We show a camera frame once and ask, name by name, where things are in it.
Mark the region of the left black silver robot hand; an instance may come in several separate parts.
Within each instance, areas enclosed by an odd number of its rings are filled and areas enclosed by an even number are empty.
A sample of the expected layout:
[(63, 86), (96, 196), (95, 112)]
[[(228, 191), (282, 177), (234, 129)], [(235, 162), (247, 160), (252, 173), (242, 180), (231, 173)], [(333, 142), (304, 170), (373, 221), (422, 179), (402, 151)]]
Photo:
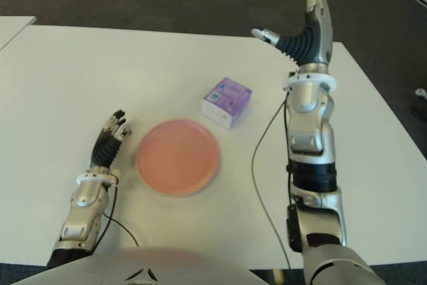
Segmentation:
[(103, 124), (91, 152), (91, 168), (97, 166), (109, 169), (111, 167), (123, 140), (131, 134), (126, 121), (125, 112), (119, 109)]

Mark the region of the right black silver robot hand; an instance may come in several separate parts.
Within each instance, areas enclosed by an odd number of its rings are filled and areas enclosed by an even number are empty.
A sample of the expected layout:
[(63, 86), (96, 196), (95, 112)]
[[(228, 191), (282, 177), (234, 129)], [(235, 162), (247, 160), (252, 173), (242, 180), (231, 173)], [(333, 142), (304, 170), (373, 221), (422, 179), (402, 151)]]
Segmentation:
[(305, 26), (298, 35), (284, 36), (262, 28), (253, 28), (251, 34), (286, 54), (299, 66), (328, 65), (332, 57), (333, 27), (326, 0), (306, 0)]

